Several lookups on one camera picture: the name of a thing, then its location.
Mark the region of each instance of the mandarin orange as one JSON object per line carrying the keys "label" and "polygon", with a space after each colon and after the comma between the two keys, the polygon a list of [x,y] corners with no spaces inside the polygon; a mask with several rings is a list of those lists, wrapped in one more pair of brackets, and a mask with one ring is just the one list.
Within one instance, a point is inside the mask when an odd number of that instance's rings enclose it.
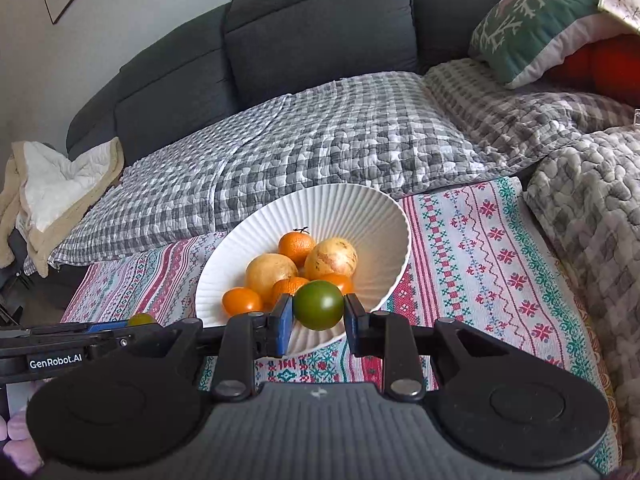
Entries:
{"label": "mandarin orange", "polygon": [[273,308],[278,303],[281,294],[291,294],[293,296],[301,286],[306,285],[308,282],[308,279],[297,276],[276,282],[271,289],[271,307]]}
{"label": "mandarin orange", "polygon": [[305,264],[306,257],[316,246],[313,237],[305,232],[307,227],[285,234],[278,242],[278,252],[290,258],[297,267]]}
{"label": "mandarin orange", "polygon": [[323,280],[324,282],[333,283],[336,287],[340,289],[340,293],[344,296],[345,294],[351,294],[353,292],[353,282],[348,276],[344,274],[337,274],[332,272],[331,274],[325,274],[324,276],[320,276],[318,280]]}
{"label": "mandarin orange", "polygon": [[245,286],[236,286],[222,295],[222,307],[229,317],[255,310],[262,311],[264,304],[260,294]]}

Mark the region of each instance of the yellow ball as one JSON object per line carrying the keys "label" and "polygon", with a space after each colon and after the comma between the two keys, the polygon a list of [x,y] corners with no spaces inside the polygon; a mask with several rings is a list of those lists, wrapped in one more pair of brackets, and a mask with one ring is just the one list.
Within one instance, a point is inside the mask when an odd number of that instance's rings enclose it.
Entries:
{"label": "yellow ball", "polygon": [[139,312],[138,314],[134,314],[127,321],[127,326],[138,326],[138,325],[148,325],[149,323],[155,323],[156,320],[151,314],[147,314],[146,312]]}

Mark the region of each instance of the white bowl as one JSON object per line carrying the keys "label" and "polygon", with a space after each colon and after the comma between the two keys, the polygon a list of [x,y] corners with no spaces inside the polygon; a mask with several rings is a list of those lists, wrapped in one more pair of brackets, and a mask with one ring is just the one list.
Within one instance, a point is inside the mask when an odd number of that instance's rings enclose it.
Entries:
{"label": "white bowl", "polygon": [[[357,184],[307,187],[275,200],[233,229],[213,251],[196,289],[196,315],[204,326],[225,325],[222,295],[244,285],[244,270],[256,256],[277,253],[280,237],[309,227],[317,242],[339,236],[358,253],[354,291],[367,311],[380,308],[394,291],[409,259],[409,222],[388,195]],[[316,332],[295,322],[288,356],[311,352],[344,335],[342,322]]]}

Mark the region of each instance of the green patterned pillow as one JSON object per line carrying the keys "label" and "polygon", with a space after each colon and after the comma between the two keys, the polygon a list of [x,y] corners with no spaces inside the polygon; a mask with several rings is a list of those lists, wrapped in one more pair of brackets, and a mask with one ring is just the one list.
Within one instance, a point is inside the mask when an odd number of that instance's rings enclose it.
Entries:
{"label": "green patterned pillow", "polygon": [[485,60],[507,88],[517,88],[585,44],[625,32],[598,10],[598,0],[501,0],[476,27],[469,54]]}

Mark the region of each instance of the gray checkered blanket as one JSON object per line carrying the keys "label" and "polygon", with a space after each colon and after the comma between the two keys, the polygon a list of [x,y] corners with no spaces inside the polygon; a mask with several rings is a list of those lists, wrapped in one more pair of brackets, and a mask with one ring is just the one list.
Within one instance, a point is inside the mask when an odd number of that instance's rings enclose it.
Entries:
{"label": "gray checkered blanket", "polygon": [[536,83],[505,90],[470,59],[426,76],[377,73],[285,95],[208,126],[126,170],[49,262],[87,265],[216,229],[330,182],[400,198],[509,176],[631,108]]}
{"label": "gray checkered blanket", "polygon": [[616,394],[623,461],[640,468],[640,127],[551,153],[525,199],[585,295]]}

